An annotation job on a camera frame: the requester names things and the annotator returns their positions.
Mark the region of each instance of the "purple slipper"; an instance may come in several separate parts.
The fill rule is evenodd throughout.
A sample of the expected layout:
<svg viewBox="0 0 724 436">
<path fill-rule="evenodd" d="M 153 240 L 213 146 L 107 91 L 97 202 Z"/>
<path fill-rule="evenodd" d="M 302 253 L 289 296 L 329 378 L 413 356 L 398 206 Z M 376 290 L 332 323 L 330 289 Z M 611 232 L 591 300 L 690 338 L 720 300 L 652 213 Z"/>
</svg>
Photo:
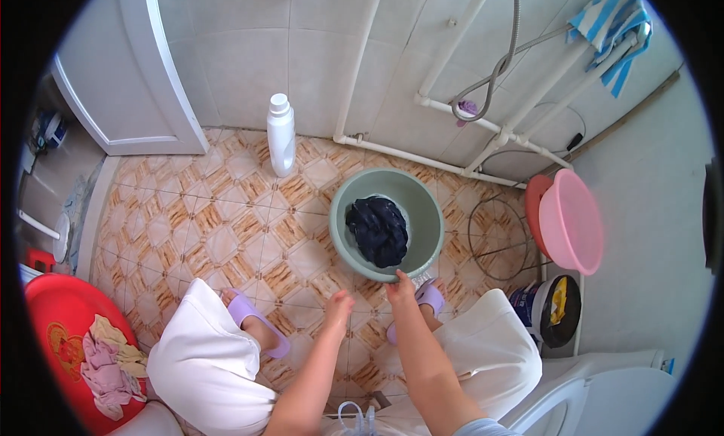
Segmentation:
<svg viewBox="0 0 724 436">
<path fill-rule="evenodd" d="M 236 290 L 235 288 L 230 289 L 237 295 L 236 298 L 231 300 L 229 306 L 227 307 L 227 310 L 231 314 L 231 318 L 234 319 L 234 323 L 236 323 L 236 325 L 240 327 L 241 322 L 244 321 L 244 319 L 249 315 L 254 315 L 255 317 L 259 318 L 264 324 L 269 326 L 269 328 L 274 331 L 275 334 L 279 337 L 279 346 L 277 346 L 273 350 L 265 351 L 267 356 L 273 357 L 275 359 L 286 356 L 287 353 L 289 353 L 290 344 L 284 334 L 279 332 L 279 330 L 276 329 L 276 327 L 272 323 L 270 323 L 267 318 L 261 314 L 261 312 L 258 311 L 258 309 L 249 300 L 249 298 L 246 297 L 244 293 Z"/>
<path fill-rule="evenodd" d="M 417 304 L 428 304 L 432 307 L 432 314 L 437 316 L 440 313 L 440 309 L 445 305 L 445 298 L 442 297 L 440 291 L 432 286 L 432 283 L 436 279 L 428 279 L 424 284 L 415 292 L 415 301 Z M 397 345 L 397 328 L 394 323 L 387 328 L 387 341 L 392 345 Z"/>
</svg>

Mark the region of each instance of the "forearm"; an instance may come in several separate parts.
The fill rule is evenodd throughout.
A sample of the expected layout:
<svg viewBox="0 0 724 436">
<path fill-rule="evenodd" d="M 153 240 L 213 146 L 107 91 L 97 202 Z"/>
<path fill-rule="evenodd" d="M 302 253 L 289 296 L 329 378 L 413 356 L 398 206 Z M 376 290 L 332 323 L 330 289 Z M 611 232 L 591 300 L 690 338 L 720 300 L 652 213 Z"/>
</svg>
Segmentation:
<svg viewBox="0 0 724 436">
<path fill-rule="evenodd" d="M 457 383 L 453 366 L 427 328 L 418 304 L 414 300 L 397 303 L 393 306 L 393 316 L 397 326 L 397 347 L 408 385 L 411 381 L 430 379 Z"/>
<path fill-rule="evenodd" d="M 393 305 L 408 393 L 433 436 L 450 436 L 475 419 L 486 417 L 468 397 L 453 365 L 428 329 L 415 301 Z"/>
<path fill-rule="evenodd" d="M 340 343 L 338 335 L 321 333 L 297 377 L 276 402 L 266 435 L 319 433 Z"/>
</svg>

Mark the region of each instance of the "wooden strip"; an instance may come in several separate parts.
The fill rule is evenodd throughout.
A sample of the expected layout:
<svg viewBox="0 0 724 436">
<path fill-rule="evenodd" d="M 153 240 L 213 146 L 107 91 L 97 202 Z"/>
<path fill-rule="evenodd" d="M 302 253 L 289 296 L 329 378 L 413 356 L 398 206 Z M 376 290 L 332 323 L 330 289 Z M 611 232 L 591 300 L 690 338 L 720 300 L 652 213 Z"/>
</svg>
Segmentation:
<svg viewBox="0 0 724 436">
<path fill-rule="evenodd" d="M 659 99 L 676 81 L 678 81 L 680 75 L 678 70 L 674 70 L 671 75 L 669 75 L 668 78 L 664 80 L 658 87 L 656 87 L 656 90 L 651 92 L 646 98 L 641 100 L 636 106 L 634 106 L 630 111 L 628 111 L 625 115 L 621 116 L 620 119 L 616 120 L 614 123 L 609 125 L 608 128 L 603 130 L 601 133 L 599 133 L 596 137 L 591 139 L 591 141 L 588 141 L 584 143 L 580 148 L 574 150 L 571 153 L 570 159 L 566 159 L 568 162 L 572 162 L 585 152 L 589 151 L 593 147 L 597 146 L 601 141 L 606 139 L 610 134 L 616 132 L 620 127 L 625 125 L 629 120 L 633 119 L 636 115 L 638 115 L 641 111 L 646 109 L 647 107 L 651 106 L 651 104 Z M 561 166 L 558 163 L 553 163 L 550 166 L 546 167 L 545 169 L 538 172 L 538 175 L 548 175 L 551 172 L 554 172 L 558 169 L 560 169 Z"/>
</svg>

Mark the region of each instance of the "shower hose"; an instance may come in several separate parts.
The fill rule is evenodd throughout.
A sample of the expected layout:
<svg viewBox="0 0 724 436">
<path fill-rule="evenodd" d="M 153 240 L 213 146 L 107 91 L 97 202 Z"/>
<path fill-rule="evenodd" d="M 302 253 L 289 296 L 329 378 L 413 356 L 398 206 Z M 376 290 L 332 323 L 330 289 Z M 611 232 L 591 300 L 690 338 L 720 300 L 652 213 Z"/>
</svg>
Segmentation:
<svg viewBox="0 0 724 436">
<path fill-rule="evenodd" d="M 553 32 L 541 35 L 540 37 L 531 40 L 528 43 L 517 46 L 518 33 L 520 31 L 520 0 L 512 0 L 512 35 L 511 46 L 508 49 L 508 53 L 501 57 L 498 63 L 495 64 L 495 68 L 493 68 L 493 72 L 490 74 L 490 76 L 488 76 L 487 78 L 483 78 L 472 86 L 466 88 L 465 90 L 457 94 L 455 98 L 452 99 L 452 101 L 450 102 L 450 105 L 452 106 L 452 114 L 464 122 L 475 122 L 476 120 L 480 120 L 481 118 L 483 118 L 483 116 L 488 112 L 488 108 L 490 107 L 490 103 L 492 102 L 493 91 L 495 90 L 495 80 L 501 73 L 504 73 L 505 70 L 508 69 L 508 66 L 512 62 L 512 57 L 516 54 L 526 51 L 527 49 L 537 45 L 538 43 L 542 43 L 546 40 L 550 40 L 553 37 L 557 37 L 558 35 L 569 31 L 572 27 L 573 26 L 571 26 L 570 24 L 566 24 L 562 28 L 558 28 Z M 483 104 L 483 107 L 480 109 L 480 111 L 472 117 L 466 117 L 460 114 L 460 107 L 458 106 L 460 100 L 463 99 L 463 97 L 468 95 L 470 92 L 475 91 L 476 89 L 483 87 L 486 84 L 488 85 L 488 91 L 485 96 L 485 103 Z"/>
</svg>

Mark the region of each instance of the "pink basin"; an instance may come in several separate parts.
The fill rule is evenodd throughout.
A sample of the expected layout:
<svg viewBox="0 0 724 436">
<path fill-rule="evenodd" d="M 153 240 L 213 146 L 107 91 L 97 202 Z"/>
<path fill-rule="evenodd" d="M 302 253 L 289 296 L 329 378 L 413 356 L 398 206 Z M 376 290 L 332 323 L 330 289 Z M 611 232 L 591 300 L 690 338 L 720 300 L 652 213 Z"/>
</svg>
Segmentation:
<svg viewBox="0 0 724 436">
<path fill-rule="evenodd" d="M 598 206 L 583 180 L 559 170 L 538 211 L 546 250 L 558 266 L 592 275 L 601 265 L 603 230 Z"/>
</svg>

